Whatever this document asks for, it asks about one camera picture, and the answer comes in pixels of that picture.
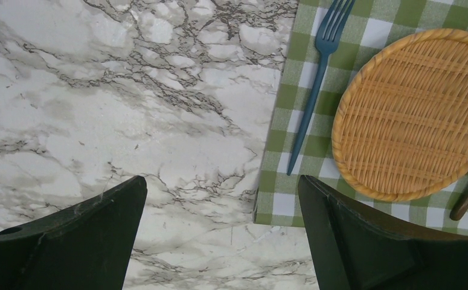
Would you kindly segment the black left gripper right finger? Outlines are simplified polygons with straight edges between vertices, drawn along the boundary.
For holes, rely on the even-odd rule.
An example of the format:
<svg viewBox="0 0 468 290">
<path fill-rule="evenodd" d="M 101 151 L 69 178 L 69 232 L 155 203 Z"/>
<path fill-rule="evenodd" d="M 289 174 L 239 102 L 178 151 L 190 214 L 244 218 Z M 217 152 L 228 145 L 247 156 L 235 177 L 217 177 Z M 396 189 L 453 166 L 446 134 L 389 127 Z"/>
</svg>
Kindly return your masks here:
<svg viewBox="0 0 468 290">
<path fill-rule="evenodd" d="M 320 289 L 468 289 L 468 236 L 403 221 L 309 175 L 298 197 Z"/>
</svg>

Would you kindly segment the orange woven plate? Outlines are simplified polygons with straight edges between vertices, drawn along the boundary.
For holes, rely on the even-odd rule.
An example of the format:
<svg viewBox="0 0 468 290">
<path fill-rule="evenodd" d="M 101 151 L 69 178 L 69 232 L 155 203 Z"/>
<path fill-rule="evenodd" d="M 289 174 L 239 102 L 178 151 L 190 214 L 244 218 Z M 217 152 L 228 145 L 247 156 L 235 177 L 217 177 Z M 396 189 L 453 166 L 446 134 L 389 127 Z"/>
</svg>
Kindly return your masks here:
<svg viewBox="0 0 468 290">
<path fill-rule="evenodd" d="M 468 172 L 468 31 L 437 28 L 385 47 L 344 92 L 332 129 L 341 176 L 381 201 L 410 201 Z"/>
</svg>

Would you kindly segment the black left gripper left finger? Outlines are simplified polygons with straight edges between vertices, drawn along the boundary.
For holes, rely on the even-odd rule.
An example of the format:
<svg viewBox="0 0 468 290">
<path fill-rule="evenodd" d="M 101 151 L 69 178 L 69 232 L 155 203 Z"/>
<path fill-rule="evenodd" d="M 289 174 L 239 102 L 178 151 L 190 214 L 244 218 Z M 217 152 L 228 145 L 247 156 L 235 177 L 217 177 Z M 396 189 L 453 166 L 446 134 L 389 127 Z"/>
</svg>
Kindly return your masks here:
<svg viewBox="0 0 468 290">
<path fill-rule="evenodd" d="M 121 289 L 147 196 L 142 176 L 0 231 L 0 289 Z"/>
</svg>

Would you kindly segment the blue handled utensil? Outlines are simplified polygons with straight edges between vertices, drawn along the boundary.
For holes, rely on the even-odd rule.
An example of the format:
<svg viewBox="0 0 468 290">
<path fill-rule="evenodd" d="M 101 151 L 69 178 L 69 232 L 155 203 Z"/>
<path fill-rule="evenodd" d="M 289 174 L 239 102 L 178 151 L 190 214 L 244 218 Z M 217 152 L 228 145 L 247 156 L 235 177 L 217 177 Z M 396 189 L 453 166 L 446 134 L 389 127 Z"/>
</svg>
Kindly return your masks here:
<svg viewBox="0 0 468 290">
<path fill-rule="evenodd" d="M 292 174 L 304 139 L 306 137 L 306 132 L 309 128 L 309 124 L 315 110 L 321 83 L 327 69 L 329 57 L 338 49 L 341 34 L 354 7 L 354 4 L 354 1 L 334 0 L 333 4 L 328 9 L 317 29 L 315 37 L 315 48 L 319 52 L 318 68 L 309 97 L 306 102 L 306 106 L 304 108 L 297 134 L 295 136 L 295 141 L 287 166 L 286 173 L 288 176 Z"/>
</svg>

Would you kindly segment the green white checkered cloth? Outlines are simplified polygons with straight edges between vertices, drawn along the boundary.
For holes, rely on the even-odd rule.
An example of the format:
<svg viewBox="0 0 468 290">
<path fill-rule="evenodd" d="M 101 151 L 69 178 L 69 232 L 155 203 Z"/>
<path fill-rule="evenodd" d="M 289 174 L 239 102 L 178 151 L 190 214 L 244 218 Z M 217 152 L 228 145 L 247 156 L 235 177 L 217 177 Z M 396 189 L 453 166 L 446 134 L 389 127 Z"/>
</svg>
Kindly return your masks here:
<svg viewBox="0 0 468 290">
<path fill-rule="evenodd" d="M 300 1 L 298 5 L 261 165 L 255 223 L 303 226 L 297 183 L 300 175 L 313 175 L 342 194 L 404 221 L 468 236 L 468 212 L 459 221 L 449 217 L 452 206 L 468 187 L 468 173 L 425 198 L 377 201 L 346 183 L 334 162 L 331 147 L 338 103 L 363 65 L 387 45 L 422 30 L 468 31 L 468 1 L 356 1 L 338 50 L 329 58 L 300 155 L 292 174 L 287 174 L 295 135 L 318 68 L 315 36 L 330 6 L 330 1 Z"/>
</svg>

